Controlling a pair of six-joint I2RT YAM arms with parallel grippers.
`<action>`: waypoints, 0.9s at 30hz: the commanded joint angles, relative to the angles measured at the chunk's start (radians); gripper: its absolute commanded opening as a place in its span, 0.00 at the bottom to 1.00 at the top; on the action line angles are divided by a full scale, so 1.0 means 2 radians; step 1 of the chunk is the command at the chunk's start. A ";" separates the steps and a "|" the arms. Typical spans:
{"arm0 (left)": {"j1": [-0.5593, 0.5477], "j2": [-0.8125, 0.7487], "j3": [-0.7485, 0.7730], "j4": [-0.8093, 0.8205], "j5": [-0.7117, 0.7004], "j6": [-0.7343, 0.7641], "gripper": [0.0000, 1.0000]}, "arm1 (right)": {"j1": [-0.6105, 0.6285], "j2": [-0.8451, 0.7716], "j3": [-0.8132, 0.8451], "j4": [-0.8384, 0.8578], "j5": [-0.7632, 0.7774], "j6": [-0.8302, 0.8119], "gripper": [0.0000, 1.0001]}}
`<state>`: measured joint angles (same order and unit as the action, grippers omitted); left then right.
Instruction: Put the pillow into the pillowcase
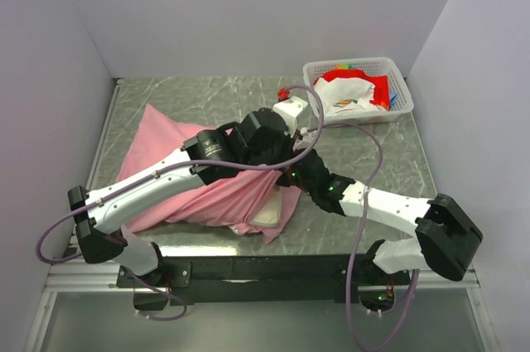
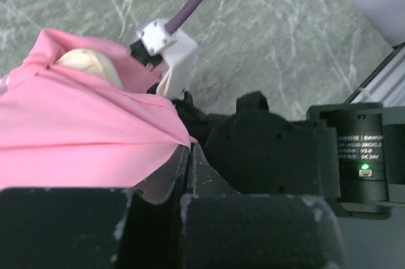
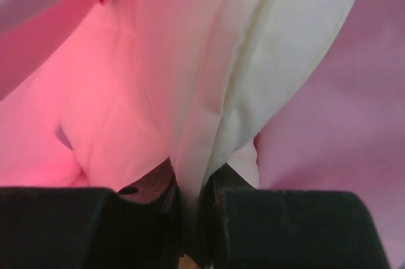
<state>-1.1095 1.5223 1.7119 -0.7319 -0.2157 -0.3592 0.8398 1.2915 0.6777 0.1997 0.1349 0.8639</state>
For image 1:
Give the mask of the cream pillow with bear print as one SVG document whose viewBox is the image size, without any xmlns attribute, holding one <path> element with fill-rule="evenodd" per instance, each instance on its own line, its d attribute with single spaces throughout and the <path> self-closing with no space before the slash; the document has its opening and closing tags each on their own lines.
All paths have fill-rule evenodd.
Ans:
<svg viewBox="0 0 530 352">
<path fill-rule="evenodd" d="M 282 213 L 282 192 L 273 189 L 262 208 L 249 221 L 254 227 L 274 228 L 278 226 Z"/>
</svg>

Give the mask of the pink pillowcase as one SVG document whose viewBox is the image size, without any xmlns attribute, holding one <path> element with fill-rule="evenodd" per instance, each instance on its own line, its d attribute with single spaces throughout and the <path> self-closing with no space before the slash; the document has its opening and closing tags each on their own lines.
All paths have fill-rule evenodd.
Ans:
<svg viewBox="0 0 530 352">
<path fill-rule="evenodd" d="M 116 180 L 122 181 L 180 148 L 183 142 L 205 130 L 205 126 L 179 123 L 150 104 Z M 126 227 L 138 233 L 162 222 L 188 222 L 209 227 L 229 227 L 236 234 L 260 233 L 263 242 L 272 242 L 295 212 L 301 191 L 296 187 L 276 185 L 278 171 L 243 171 L 235 178 L 223 179 L 209 186 L 175 195 L 130 219 Z M 249 221 L 262 208 L 273 189 L 282 192 L 282 213 L 274 228 L 254 227 Z"/>
</svg>

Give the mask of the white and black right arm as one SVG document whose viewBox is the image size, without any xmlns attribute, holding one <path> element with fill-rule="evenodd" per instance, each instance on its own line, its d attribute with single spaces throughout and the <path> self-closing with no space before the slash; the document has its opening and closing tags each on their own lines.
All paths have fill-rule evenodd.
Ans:
<svg viewBox="0 0 530 352">
<path fill-rule="evenodd" d="M 483 234 L 450 196 L 413 198 L 366 186 L 361 181 L 330 172 L 312 150 L 282 171 L 280 186 L 295 186 L 325 212 L 344 217 L 365 216 L 408 235 L 398 241 L 379 240 L 367 252 L 364 277 L 381 285 L 404 270 L 430 269 L 461 281 Z"/>
</svg>

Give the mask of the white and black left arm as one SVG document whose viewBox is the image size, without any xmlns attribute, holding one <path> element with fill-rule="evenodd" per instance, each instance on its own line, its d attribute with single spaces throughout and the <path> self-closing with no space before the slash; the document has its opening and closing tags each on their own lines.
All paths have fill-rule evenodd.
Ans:
<svg viewBox="0 0 530 352">
<path fill-rule="evenodd" d="M 273 169 L 292 154 L 299 116 L 276 104 L 240 123 L 204 128 L 148 107 L 117 181 L 69 193 L 84 260 L 116 262 L 156 287 L 166 276 L 160 249 L 138 233 L 163 221 L 274 239 L 299 198 L 277 186 L 280 172 Z"/>
</svg>

